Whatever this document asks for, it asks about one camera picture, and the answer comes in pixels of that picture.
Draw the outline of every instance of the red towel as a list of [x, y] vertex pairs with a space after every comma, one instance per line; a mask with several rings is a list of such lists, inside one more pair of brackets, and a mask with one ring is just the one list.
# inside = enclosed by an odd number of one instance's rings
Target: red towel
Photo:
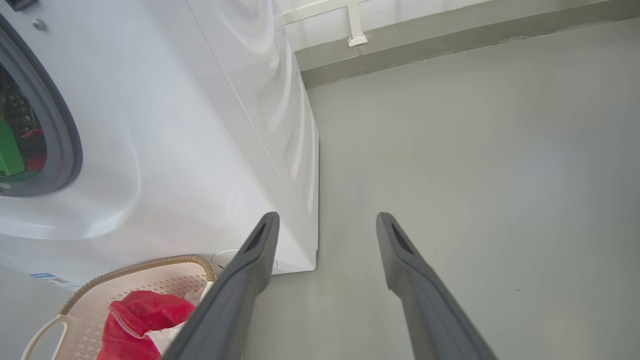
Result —
[[160, 353], [145, 334], [185, 322], [193, 305], [175, 295], [134, 291], [113, 301], [104, 324], [97, 360], [158, 360]]

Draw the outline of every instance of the concrete floor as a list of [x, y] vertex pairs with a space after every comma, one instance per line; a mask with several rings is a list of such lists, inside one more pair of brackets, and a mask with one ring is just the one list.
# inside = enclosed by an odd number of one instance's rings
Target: concrete floor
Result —
[[413, 359], [388, 211], [500, 359], [637, 359], [638, 64], [630, 20], [311, 90], [318, 268], [272, 278], [244, 358]]

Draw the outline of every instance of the washing machine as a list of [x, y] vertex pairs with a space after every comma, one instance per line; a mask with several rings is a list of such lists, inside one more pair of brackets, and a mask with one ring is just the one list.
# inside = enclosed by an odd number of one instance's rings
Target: washing machine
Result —
[[274, 0], [0, 13], [2, 264], [73, 290], [277, 211], [274, 274], [316, 267], [319, 133]]

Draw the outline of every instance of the product label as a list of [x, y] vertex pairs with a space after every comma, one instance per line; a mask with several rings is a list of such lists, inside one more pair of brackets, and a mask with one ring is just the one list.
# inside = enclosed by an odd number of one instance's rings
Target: product label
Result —
[[42, 274], [29, 274], [37, 279], [42, 279], [50, 284], [63, 288], [65, 290], [76, 292], [80, 289], [80, 285], [76, 285], [72, 282], [66, 281], [60, 277], [57, 277], [53, 274], [49, 274], [48, 272]]

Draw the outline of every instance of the basket handle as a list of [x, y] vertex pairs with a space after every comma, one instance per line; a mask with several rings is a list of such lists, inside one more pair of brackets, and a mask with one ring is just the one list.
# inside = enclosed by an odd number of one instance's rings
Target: basket handle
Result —
[[67, 317], [66, 315], [58, 315], [55, 318], [53, 318], [51, 321], [44, 324], [44, 326], [40, 328], [38, 332], [36, 332], [36, 334], [33, 336], [31, 341], [29, 341], [29, 344], [24, 349], [24, 352], [22, 353], [22, 357], [20, 359], [21, 360], [31, 359], [31, 354], [33, 353], [33, 350], [36, 348], [36, 345], [38, 344], [38, 341], [40, 341], [42, 336], [44, 336], [44, 334], [46, 334], [47, 331], [49, 331], [49, 329], [53, 327], [53, 325], [56, 325], [57, 323], [62, 323], [65, 326], [65, 329], [62, 331], [62, 336], [60, 336], [60, 340], [58, 342], [58, 346], [56, 347], [56, 351], [53, 353], [53, 356], [51, 357], [51, 359], [55, 359], [56, 355], [58, 355], [58, 350], [62, 345], [62, 341], [65, 339], [65, 334], [67, 333], [68, 323], [65, 321], [66, 317]]

